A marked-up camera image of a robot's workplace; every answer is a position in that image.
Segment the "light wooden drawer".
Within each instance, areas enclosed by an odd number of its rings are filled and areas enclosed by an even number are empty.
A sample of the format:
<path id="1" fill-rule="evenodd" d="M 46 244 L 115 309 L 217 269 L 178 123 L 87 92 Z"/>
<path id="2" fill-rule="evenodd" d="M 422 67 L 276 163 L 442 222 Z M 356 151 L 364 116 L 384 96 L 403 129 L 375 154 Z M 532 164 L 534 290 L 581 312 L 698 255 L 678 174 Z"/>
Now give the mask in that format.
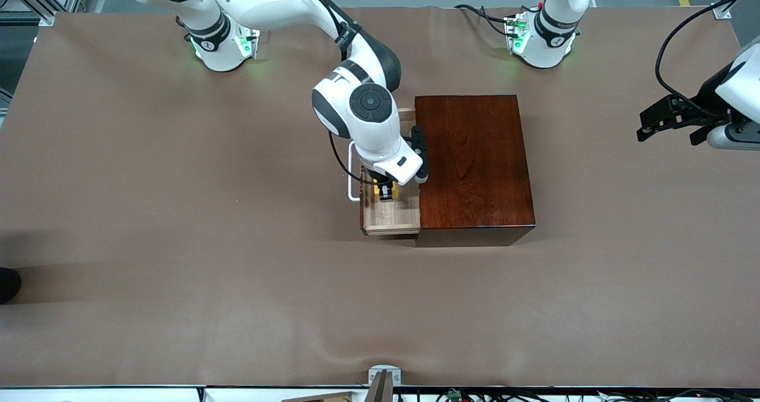
<path id="1" fill-rule="evenodd" d="M 399 186 L 397 201 L 380 202 L 373 186 L 360 185 L 359 228 L 378 239 L 415 240 L 420 233 L 420 185 L 414 179 Z"/>

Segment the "white drawer handle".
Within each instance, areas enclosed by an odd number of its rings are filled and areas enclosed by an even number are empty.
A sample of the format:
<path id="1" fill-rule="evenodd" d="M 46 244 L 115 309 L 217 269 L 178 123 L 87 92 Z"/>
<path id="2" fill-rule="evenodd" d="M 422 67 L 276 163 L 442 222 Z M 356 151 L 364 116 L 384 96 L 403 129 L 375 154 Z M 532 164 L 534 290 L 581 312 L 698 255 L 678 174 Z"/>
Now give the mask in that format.
<path id="1" fill-rule="evenodd" d="M 347 150 L 347 161 L 346 161 L 346 169 L 347 169 L 347 196 L 348 199 L 353 202 L 354 204 L 358 204 L 360 202 L 360 196 L 354 194 L 354 182 L 356 181 L 355 175 L 352 173 L 353 171 L 353 156 L 355 152 L 355 142 L 351 141 L 348 144 L 348 150 Z"/>

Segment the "dark brown wooden cabinet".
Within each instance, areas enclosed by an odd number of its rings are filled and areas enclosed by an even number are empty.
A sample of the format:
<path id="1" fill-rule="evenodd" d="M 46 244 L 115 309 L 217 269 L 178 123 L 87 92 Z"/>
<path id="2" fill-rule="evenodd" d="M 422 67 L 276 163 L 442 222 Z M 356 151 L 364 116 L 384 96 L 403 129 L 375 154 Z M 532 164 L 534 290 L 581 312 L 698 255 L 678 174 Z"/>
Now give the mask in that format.
<path id="1" fill-rule="evenodd" d="M 536 226 L 515 94 L 418 96 L 429 177 L 418 248 L 511 246 Z"/>

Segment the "brown table mat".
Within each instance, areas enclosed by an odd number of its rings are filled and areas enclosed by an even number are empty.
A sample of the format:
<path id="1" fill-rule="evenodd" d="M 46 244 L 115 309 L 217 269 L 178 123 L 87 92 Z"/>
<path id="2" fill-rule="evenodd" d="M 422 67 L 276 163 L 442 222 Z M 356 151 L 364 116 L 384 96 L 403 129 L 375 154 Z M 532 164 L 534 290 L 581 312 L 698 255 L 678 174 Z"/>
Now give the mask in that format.
<path id="1" fill-rule="evenodd" d="M 172 14 L 58 16 L 0 130 L 0 385 L 760 387 L 760 153 L 635 135 L 693 12 L 589 10 L 534 70 L 458 10 L 350 10 L 402 107 L 518 97 L 537 227 L 454 249 L 361 234 L 311 109 L 320 29 L 216 74 Z"/>

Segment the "brown cardboard piece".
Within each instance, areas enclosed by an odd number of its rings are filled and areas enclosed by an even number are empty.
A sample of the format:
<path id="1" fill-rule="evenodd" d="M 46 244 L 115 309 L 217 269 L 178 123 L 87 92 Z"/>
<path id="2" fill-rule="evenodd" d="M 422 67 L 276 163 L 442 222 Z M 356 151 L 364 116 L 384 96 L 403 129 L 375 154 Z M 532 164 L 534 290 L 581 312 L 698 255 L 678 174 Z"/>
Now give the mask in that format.
<path id="1" fill-rule="evenodd" d="M 353 391 L 285 398 L 281 402 L 353 402 Z"/>

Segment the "black rounded object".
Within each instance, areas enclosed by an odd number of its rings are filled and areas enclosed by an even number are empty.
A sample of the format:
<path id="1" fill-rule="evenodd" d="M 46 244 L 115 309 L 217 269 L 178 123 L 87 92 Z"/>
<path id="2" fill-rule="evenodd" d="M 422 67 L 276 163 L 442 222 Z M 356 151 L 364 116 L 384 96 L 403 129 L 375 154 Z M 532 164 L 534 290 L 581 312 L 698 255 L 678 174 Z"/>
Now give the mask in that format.
<path id="1" fill-rule="evenodd" d="M 10 302 L 21 290 L 21 275 L 15 269 L 0 267 L 0 305 Z"/>

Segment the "grey metal bracket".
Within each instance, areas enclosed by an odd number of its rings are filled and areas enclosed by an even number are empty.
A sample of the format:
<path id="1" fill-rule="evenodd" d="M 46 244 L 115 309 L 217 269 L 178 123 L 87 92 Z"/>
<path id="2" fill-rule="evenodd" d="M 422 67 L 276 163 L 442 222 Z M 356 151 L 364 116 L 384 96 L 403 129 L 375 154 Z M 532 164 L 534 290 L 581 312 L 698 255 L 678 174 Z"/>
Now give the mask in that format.
<path id="1" fill-rule="evenodd" d="M 399 367 L 373 366 L 368 370 L 368 378 L 369 388 L 363 402 L 398 402 L 395 391 L 402 385 Z"/>

